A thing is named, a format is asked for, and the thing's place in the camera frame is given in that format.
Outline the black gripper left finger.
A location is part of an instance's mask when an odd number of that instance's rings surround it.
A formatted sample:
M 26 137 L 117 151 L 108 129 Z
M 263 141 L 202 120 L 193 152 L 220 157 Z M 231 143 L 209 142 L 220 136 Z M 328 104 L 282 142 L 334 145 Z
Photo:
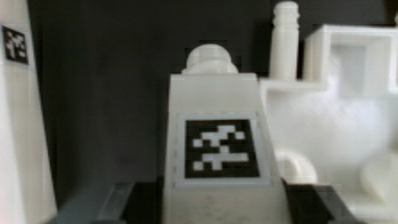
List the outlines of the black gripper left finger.
M 161 224 L 161 187 L 163 178 L 115 183 L 88 224 Z

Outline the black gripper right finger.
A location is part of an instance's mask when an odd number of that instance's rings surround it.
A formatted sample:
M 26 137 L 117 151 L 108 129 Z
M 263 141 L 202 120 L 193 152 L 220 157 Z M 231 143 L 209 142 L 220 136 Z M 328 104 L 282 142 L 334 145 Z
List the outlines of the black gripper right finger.
M 282 184 L 293 224 L 362 224 L 330 185 Z

